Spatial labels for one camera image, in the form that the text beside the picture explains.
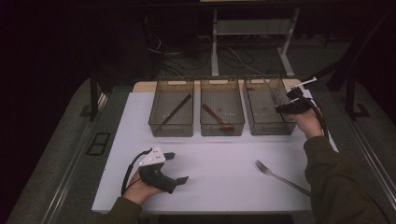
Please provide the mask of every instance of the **person's left hand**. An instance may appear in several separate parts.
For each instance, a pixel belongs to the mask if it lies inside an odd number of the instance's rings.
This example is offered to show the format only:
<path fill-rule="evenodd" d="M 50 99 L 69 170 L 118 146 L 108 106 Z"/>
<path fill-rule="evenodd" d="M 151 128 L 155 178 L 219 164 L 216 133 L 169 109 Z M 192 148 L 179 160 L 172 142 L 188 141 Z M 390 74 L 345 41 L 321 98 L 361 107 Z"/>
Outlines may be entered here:
<path fill-rule="evenodd" d="M 163 192 L 160 189 L 156 189 L 144 183 L 140 179 L 139 170 L 134 173 L 129 184 L 130 187 L 125 190 L 122 197 L 140 205 L 142 205 L 152 195 Z"/>

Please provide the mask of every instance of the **fork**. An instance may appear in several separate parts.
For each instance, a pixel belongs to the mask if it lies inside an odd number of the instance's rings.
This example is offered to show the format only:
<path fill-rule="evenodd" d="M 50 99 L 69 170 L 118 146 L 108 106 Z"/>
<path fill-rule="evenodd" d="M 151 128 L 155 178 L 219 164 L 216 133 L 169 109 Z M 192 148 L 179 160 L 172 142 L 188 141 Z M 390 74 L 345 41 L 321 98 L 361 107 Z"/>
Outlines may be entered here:
<path fill-rule="evenodd" d="M 296 184 L 291 183 L 289 180 L 287 180 L 287 179 L 285 179 L 285 178 L 283 178 L 283 177 L 281 177 L 279 175 L 274 174 L 268 167 L 266 167 L 264 164 L 262 164 L 262 162 L 260 162 L 259 160 L 256 160 L 256 165 L 257 165 L 257 167 L 259 167 L 260 171 L 262 171 L 262 173 L 264 173 L 265 175 L 272 175 L 272 176 L 282 180 L 283 182 L 289 184 L 290 186 L 294 187 L 295 189 L 299 190 L 300 192 L 302 192 L 302 193 L 308 195 L 309 197 L 311 197 L 311 192 L 310 191 L 308 191 L 306 189 L 303 189 L 303 188 L 301 188 L 300 186 L 298 186 Z"/>

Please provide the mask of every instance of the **green sleeve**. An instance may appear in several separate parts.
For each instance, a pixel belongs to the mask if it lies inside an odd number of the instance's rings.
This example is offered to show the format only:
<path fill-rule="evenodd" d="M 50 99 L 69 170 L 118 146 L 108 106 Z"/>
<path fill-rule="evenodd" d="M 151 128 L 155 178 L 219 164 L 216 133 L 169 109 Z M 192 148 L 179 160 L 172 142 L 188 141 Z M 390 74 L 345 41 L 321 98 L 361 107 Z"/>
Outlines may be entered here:
<path fill-rule="evenodd" d="M 135 224 L 142 207 L 134 202 L 119 197 L 110 212 L 102 215 L 98 224 Z"/>
<path fill-rule="evenodd" d="M 334 151 L 326 137 L 308 139 L 304 149 L 317 223 L 379 223 L 378 210 L 356 182 L 349 160 Z"/>

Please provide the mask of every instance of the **white table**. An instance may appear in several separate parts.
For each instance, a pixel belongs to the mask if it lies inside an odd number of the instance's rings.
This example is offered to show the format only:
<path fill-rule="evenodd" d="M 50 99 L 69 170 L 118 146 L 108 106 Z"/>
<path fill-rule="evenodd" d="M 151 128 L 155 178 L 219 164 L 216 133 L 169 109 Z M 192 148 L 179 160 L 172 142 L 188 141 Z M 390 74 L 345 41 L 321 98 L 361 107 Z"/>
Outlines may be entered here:
<path fill-rule="evenodd" d="M 173 160 L 165 162 L 163 173 L 171 178 L 190 178 L 185 185 L 177 186 L 173 194 L 151 197 L 143 206 L 143 214 L 265 214 L 311 209 L 308 196 L 264 175 L 254 163 L 259 159 L 274 173 L 310 189 L 304 177 L 305 137 L 297 127 L 292 135 L 252 136 L 245 114 L 247 123 L 242 136 L 202 137 L 197 112 L 200 94 L 199 88 L 195 88 L 193 137 L 153 137 L 149 113 L 154 92 L 142 92 L 141 87 L 130 93 L 126 103 L 93 211 L 106 213 L 111 209 L 120 197 L 128 165 L 138 153 L 157 145 L 163 152 L 176 153 Z"/>

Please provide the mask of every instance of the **mesh bin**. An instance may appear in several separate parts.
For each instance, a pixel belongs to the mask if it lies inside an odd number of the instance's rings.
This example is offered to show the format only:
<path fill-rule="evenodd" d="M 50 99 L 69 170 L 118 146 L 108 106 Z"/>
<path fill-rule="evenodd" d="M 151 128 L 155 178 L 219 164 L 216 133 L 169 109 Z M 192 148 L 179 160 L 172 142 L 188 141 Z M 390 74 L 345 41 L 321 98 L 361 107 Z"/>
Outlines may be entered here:
<path fill-rule="evenodd" d="M 238 79 L 202 77 L 202 136 L 240 136 L 245 124 Z"/>
<path fill-rule="evenodd" d="M 193 77 L 160 77 L 148 125 L 154 137 L 193 135 Z"/>
<path fill-rule="evenodd" d="M 244 99 L 252 135 L 288 135 L 296 123 L 276 113 L 276 105 L 290 103 L 280 76 L 245 76 Z"/>

